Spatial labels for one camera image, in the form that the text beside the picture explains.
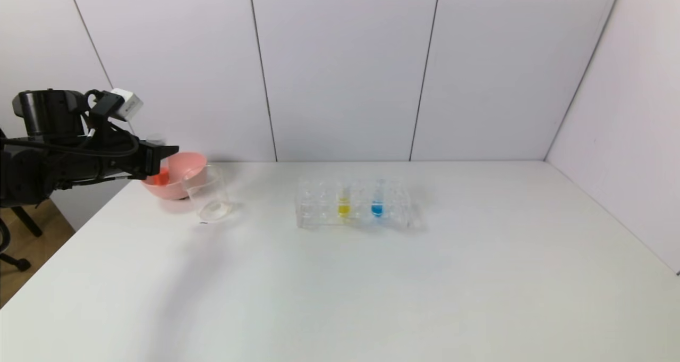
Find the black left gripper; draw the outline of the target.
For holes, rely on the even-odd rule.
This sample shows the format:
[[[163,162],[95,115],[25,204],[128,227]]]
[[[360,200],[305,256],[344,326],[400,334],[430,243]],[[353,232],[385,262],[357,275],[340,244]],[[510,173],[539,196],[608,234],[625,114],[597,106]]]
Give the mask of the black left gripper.
[[[116,156],[105,156],[107,168],[128,173],[139,180],[158,174],[160,165],[180,149],[179,146],[162,146],[158,142],[139,139],[127,130],[104,130],[100,134],[100,144],[102,151],[116,153]]]

